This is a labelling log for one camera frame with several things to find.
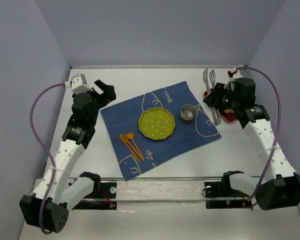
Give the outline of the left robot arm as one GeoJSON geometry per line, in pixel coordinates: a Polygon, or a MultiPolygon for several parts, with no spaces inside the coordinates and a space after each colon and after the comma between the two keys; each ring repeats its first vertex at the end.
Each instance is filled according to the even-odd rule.
{"type": "Polygon", "coordinates": [[[70,173],[96,132],[100,109],[117,98],[114,86],[99,79],[94,84],[103,91],[101,94],[89,87],[82,75],[77,75],[71,81],[54,84],[43,90],[30,109],[33,112],[39,99],[53,88],[61,86],[72,92],[72,114],[55,156],[36,132],[33,113],[29,114],[31,130],[47,153],[51,165],[31,195],[22,196],[19,206],[25,222],[40,228],[45,235],[59,233],[68,221],[69,212],[86,196],[98,194],[101,190],[101,177],[88,171],[81,173],[75,183],[66,187],[70,173]]]}

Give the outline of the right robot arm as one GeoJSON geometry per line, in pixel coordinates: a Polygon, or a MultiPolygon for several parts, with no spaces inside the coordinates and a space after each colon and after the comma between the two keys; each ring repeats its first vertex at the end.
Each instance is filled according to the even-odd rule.
{"type": "Polygon", "coordinates": [[[251,78],[240,77],[227,84],[217,83],[203,100],[216,110],[234,112],[264,166],[259,180],[239,170],[225,172],[222,180],[226,188],[255,199],[264,211],[297,206],[300,203],[300,174],[278,144],[265,107],[255,103],[255,91],[256,84],[251,78]]]}

